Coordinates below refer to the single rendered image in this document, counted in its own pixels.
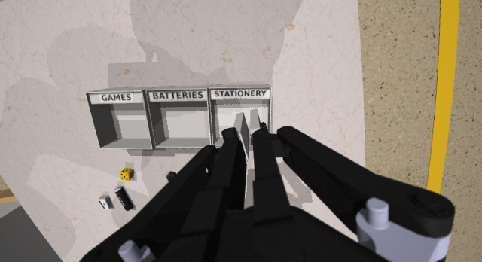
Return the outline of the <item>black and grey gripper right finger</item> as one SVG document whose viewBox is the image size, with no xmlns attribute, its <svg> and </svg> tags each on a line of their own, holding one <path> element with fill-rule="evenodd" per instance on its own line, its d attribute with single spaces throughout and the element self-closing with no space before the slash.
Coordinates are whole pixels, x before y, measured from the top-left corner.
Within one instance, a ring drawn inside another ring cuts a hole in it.
<svg viewBox="0 0 482 262">
<path fill-rule="evenodd" d="M 268 133 L 257 109 L 250 131 L 254 262 L 306 262 L 276 157 L 364 247 L 390 262 L 445 262 L 455 216 L 448 198 L 375 174 L 292 126 Z"/>
</svg>

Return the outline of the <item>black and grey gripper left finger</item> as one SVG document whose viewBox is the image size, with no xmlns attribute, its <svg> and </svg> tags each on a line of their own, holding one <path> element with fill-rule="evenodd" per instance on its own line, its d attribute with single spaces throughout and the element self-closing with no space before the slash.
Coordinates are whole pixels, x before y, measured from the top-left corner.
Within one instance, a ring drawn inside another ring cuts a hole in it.
<svg viewBox="0 0 482 262">
<path fill-rule="evenodd" d="M 162 262 L 215 262 L 224 210 L 244 209 L 249 162 L 244 112 L 221 134 L 220 148 L 202 148 L 128 223 L 79 262 L 152 262 L 168 246 Z"/>
</svg>

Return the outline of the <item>black aa battery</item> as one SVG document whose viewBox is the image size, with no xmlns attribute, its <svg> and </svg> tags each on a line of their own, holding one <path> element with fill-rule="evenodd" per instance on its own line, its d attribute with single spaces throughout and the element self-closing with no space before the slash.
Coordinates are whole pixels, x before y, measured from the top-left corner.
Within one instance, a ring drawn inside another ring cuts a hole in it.
<svg viewBox="0 0 482 262">
<path fill-rule="evenodd" d="M 122 188 L 122 186 L 119 186 L 119 187 L 116 187 L 114 189 L 114 192 L 116 193 L 118 199 L 120 200 L 120 202 L 122 203 L 122 205 L 124 206 L 124 208 L 126 209 L 126 211 L 129 211 L 133 208 L 133 204 L 130 202 L 130 199 L 129 197 L 127 196 L 127 194 L 125 193 L 124 189 Z"/>
</svg>

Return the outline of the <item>black hex nut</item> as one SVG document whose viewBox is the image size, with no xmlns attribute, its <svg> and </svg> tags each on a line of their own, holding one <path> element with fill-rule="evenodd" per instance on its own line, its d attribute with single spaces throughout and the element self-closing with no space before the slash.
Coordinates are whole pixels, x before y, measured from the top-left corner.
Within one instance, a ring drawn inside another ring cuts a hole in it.
<svg viewBox="0 0 482 262">
<path fill-rule="evenodd" d="M 170 171 L 169 174 L 166 176 L 167 180 L 169 181 L 175 174 L 176 172 Z"/>
</svg>

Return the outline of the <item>yellow die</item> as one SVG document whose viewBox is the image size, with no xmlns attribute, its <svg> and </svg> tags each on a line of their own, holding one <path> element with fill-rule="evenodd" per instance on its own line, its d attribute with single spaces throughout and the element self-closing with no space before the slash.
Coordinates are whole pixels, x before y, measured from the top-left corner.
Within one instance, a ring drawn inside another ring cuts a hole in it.
<svg viewBox="0 0 482 262">
<path fill-rule="evenodd" d="M 133 176 L 133 169 L 125 168 L 120 172 L 121 180 L 129 181 Z"/>
</svg>

